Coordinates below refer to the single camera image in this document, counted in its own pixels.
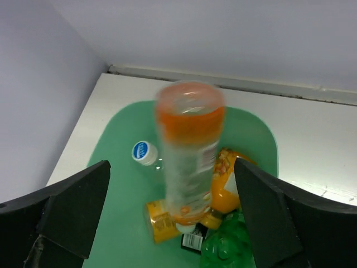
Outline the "green plastic bottle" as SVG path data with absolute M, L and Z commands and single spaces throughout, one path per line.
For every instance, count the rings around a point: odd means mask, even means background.
M 241 209 L 225 216 L 201 246 L 200 267 L 255 267 L 249 234 Z

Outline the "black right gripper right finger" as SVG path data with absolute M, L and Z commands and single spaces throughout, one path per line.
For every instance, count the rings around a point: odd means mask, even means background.
M 356 267 L 356 206 L 234 165 L 256 267 Z

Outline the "clear crushed plastic bottle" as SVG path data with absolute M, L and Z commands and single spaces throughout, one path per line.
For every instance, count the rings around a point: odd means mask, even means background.
M 131 157 L 146 168 L 151 168 L 154 171 L 163 169 L 163 158 L 158 148 L 146 140 L 139 141 L 133 146 Z

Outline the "tall orange bottle white cap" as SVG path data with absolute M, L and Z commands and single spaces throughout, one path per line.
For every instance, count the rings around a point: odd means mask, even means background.
M 165 199 L 181 233 L 192 232 L 211 204 L 211 181 L 224 127 L 225 99 L 215 86 L 181 81 L 162 88 L 155 106 Z

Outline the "small orange bottle barcode label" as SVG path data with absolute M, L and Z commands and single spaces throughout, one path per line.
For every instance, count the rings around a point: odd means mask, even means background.
M 256 164 L 254 160 L 228 148 L 222 148 L 218 152 L 211 182 L 210 210 L 200 221 L 202 225 L 209 229 L 218 229 L 224 216 L 240 208 L 234 174 L 234 164 L 238 158 Z

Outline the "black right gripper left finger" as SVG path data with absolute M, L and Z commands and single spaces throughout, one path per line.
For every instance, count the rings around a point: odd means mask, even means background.
M 82 267 L 110 180 L 100 161 L 58 183 L 1 203 L 1 267 Z

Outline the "orange bottle blue label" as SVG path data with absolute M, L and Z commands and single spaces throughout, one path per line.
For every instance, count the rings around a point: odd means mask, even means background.
M 144 218 L 148 231 L 155 244 L 168 241 L 181 233 L 168 212 L 165 199 L 155 200 L 144 205 Z

